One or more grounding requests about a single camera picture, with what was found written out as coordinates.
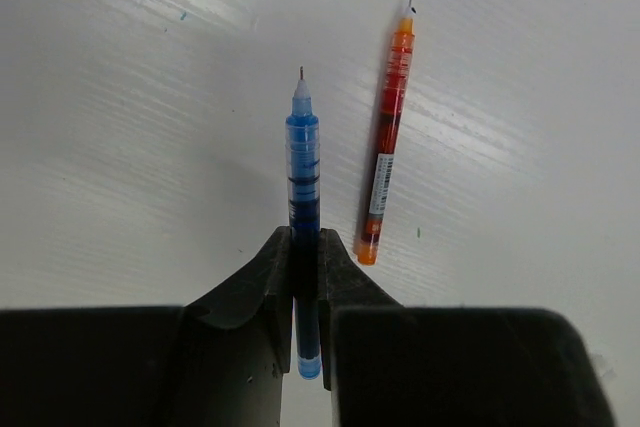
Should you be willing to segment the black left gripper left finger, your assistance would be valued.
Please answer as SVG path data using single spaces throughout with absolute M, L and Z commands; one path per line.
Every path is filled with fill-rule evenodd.
M 277 426 L 291 363 L 290 231 L 186 310 L 183 423 Z

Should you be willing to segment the red orange pen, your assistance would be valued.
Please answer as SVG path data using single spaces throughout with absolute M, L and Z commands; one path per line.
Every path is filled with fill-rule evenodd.
M 357 261 L 376 263 L 394 155 L 406 97 L 415 44 L 412 0 L 395 14 L 385 43 L 369 136 L 367 165 L 361 189 L 359 218 L 354 241 Z

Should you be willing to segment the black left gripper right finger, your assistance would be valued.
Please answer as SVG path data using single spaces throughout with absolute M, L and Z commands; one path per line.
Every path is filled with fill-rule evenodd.
M 331 322 L 333 315 L 343 307 L 400 306 L 400 303 L 352 261 L 336 230 L 322 229 L 320 231 L 317 274 L 322 378 L 324 388 L 331 391 Z

